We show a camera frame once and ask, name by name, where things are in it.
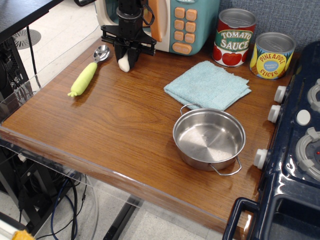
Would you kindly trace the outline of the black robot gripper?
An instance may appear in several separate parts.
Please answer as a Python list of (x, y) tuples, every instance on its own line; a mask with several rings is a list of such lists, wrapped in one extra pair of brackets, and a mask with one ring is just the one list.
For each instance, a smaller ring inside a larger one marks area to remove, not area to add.
[(102, 40), (114, 47), (116, 60), (128, 55), (129, 68), (132, 69), (141, 53), (155, 55), (157, 41), (143, 30), (143, 12), (129, 14), (117, 11), (117, 25), (102, 25)]

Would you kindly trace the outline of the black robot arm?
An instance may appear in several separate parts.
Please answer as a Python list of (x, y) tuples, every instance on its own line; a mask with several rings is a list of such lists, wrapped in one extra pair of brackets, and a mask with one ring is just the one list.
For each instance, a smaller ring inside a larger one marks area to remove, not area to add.
[(143, 30), (143, 24), (151, 26), (155, 16), (147, 21), (144, 9), (151, 9), (145, 0), (119, 0), (118, 25), (101, 27), (102, 40), (113, 45), (119, 68), (125, 73), (135, 66), (141, 53), (155, 55), (157, 41)]

